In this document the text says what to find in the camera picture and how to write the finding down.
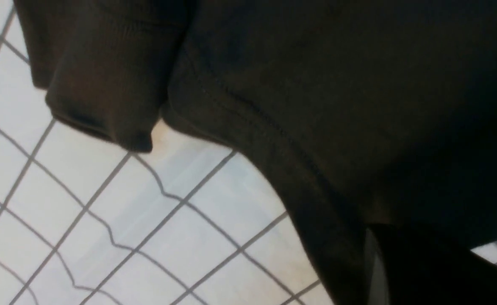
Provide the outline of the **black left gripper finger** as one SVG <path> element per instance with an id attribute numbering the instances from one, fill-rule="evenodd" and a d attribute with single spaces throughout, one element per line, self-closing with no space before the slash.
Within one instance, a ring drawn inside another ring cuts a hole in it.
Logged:
<path id="1" fill-rule="evenodd" d="M 370 226 L 369 305 L 497 305 L 497 266 L 423 228 Z"/>

